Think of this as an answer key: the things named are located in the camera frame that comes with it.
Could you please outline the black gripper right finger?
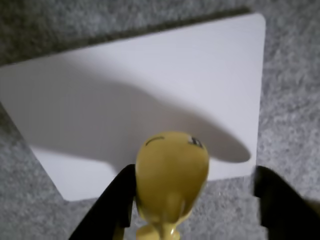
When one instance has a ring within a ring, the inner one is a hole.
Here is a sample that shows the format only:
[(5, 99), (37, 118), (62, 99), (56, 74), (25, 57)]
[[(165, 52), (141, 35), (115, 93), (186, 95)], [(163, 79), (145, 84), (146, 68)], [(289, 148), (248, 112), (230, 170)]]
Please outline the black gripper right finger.
[(260, 225), (269, 240), (318, 240), (320, 215), (281, 176), (258, 165), (252, 175)]

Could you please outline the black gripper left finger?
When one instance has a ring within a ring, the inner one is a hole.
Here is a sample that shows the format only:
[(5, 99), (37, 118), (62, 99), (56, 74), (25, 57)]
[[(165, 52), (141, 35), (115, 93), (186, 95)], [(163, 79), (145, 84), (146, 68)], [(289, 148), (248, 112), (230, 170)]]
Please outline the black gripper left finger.
[(123, 240), (136, 196), (135, 165), (123, 168), (97, 199), (70, 240)]

